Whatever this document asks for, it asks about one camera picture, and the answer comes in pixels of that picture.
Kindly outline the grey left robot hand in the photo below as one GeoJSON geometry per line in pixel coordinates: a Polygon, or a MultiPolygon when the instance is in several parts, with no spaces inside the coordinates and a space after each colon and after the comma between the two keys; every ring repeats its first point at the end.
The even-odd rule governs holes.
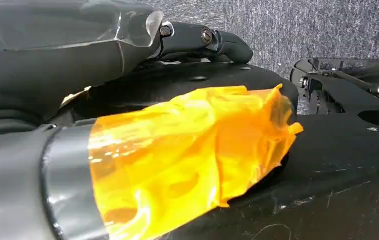
{"type": "Polygon", "coordinates": [[[63,98],[125,77],[160,46],[132,0],[0,0],[0,240],[100,240],[90,126],[49,123],[63,98]]]}

